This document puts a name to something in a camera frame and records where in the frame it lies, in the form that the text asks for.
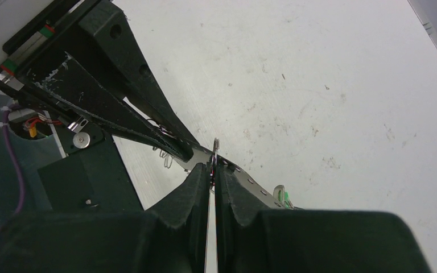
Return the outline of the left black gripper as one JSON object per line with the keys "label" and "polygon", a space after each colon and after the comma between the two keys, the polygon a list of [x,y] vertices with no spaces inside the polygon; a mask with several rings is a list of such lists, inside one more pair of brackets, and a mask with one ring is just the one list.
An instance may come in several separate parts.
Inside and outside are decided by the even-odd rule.
{"label": "left black gripper", "polygon": [[84,118],[105,131],[188,161],[197,139],[173,111],[125,14],[110,1],[51,6],[57,29],[26,27],[23,51],[0,65],[0,91],[68,124]]}

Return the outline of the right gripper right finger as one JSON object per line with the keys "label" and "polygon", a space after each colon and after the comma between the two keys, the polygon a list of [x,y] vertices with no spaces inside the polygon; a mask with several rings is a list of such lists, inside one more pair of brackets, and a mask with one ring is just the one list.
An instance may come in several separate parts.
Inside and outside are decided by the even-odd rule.
{"label": "right gripper right finger", "polygon": [[430,272],[392,213],[271,208],[231,178],[215,189],[219,272]]}

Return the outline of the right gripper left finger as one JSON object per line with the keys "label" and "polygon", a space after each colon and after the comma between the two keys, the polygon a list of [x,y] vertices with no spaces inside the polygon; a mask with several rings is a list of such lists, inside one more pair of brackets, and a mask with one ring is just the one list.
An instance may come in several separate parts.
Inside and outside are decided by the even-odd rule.
{"label": "right gripper left finger", "polygon": [[203,272],[210,166],[148,210],[34,213],[0,232],[0,272]]}

